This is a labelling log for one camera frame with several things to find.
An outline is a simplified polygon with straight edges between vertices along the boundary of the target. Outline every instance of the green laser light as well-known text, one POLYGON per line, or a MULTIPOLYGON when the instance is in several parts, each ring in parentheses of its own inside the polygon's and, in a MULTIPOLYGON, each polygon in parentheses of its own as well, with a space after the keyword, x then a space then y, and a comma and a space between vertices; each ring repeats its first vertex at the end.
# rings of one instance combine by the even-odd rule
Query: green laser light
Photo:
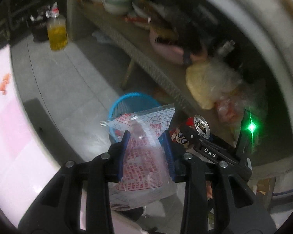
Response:
POLYGON ((256 129, 256 125, 251 121, 250 125, 248 126, 248 130, 251 131, 251 133, 253 134, 254 130, 256 129))

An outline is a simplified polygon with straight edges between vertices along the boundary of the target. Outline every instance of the metal screw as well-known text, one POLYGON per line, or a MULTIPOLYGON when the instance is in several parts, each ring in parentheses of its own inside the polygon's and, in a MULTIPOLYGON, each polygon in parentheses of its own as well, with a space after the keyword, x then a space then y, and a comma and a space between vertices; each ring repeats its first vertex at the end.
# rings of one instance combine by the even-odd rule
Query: metal screw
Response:
POLYGON ((184 157, 185 159, 190 160, 191 158, 193 158, 193 155, 192 155, 191 153, 184 153, 184 154, 183 154, 183 157, 184 157))
POLYGON ((103 160, 107 160, 107 159, 109 159, 111 157, 111 155, 109 154, 109 153, 103 153, 102 155, 101 155, 101 158, 103 159, 103 160))
POLYGON ((69 161, 67 161, 67 162, 65 163, 65 166, 66 166, 67 168, 71 168, 71 167, 74 166, 74 164, 75 164, 75 162, 74 162, 73 160, 69 160, 69 161))
POLYGON ((226 161, 220 161, 220 162, 219 162, 219 166, 220 166, 221 168, 227 168, 227 167, 228 167, 228 163, 227 163, 226 161))

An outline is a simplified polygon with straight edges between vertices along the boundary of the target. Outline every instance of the black container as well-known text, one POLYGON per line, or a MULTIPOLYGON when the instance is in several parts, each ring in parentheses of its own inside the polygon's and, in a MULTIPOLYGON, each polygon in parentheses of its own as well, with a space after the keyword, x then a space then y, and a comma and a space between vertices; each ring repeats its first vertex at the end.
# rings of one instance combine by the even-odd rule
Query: black container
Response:
POLYGON ((46 17, 46 11, 49 9, 49 6, 42 6, 37 9, 35 15, 33 15, 33 18, 35 19, 40 16, 40 20, 33 22, 31 19, 29 19, 30 30, 34 36, 34 42, 43 42, 49 39, 47 31, 48 18, 46 17))

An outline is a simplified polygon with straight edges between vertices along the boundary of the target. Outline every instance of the plastic bottle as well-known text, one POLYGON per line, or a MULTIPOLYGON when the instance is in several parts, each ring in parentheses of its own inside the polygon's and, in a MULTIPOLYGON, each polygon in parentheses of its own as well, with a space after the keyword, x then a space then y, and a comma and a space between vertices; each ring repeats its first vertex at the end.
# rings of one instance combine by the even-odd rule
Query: plastic bottle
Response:
POLYGON ((63 15, 60 15, 57 3, 54 4, 52 13, 49 16, 47 30, 50 48, 53 51, 60 50, 67 44, 66 19, 63 15))

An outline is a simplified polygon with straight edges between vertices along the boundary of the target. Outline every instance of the plastic bag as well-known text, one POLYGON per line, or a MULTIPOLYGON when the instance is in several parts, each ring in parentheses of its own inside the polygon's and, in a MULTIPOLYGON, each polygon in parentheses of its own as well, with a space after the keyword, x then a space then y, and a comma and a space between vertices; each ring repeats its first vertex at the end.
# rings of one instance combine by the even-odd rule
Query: plastic bag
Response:
POLYGON ((97 30, 92 33, 92 36, 96 38, 97 42, 100 44, 111 44, 116 45, 115 42, 107 36, 104 32, 97 30))
POLYGON ((173 195, 176 184, 169 176, 165 153, 158 137, 169 127, 175 108, 157 107, 139 113, 125 114, 101 122, 117 141, 130 132, 124 162, 123 178, 109 185, 113 210, 129 210, 173 195))
POLYGON ((220 97, 215 106, 220 122, 227 123, 237 139, 245 109, 262 121, 266 118, 268 103, 265 80, 258 80, 252 85, 241 84, 234 92, 220 97))
POLYGON ((236 89, 243 80, 224 62, 213 58, 187 68, 187 86, 203 109, 212 109, 217 100, 236 89))

